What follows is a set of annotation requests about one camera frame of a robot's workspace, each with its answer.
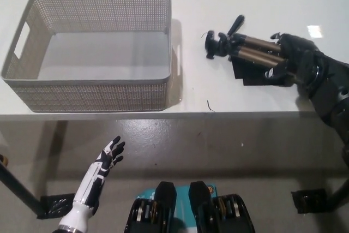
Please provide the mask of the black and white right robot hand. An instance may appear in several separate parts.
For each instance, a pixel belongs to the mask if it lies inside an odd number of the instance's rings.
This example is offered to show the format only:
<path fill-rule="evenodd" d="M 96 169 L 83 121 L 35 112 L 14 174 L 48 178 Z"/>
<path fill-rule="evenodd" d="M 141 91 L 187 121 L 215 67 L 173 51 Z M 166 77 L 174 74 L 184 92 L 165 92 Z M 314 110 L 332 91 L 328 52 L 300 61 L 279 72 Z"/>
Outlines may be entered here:
<path fill-rule="evenodd" d="M 308 86 L 314 82 L 318 73 L 315 43 L 288 33 L 275 34 L 272 39 L 278 40 L 282 61 L 265 72 L 267 82 L 279 86 L 293 83 Z"/>

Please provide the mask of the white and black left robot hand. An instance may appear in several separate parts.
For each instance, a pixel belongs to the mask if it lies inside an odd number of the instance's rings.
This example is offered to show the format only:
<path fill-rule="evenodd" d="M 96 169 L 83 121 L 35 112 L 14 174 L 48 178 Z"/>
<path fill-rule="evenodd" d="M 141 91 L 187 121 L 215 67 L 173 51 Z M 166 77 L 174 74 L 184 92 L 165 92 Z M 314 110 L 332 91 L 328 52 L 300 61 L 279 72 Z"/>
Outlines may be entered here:
<path fill-rule="evenodd" d="M 55 232 L 87 232 L 88 221 L 99 207 L 99 198 L 111 169 L 123 160 L 125 142 L 112 139 L 89 166 L 73 198 L 71 210 L 61 219 Z"/>

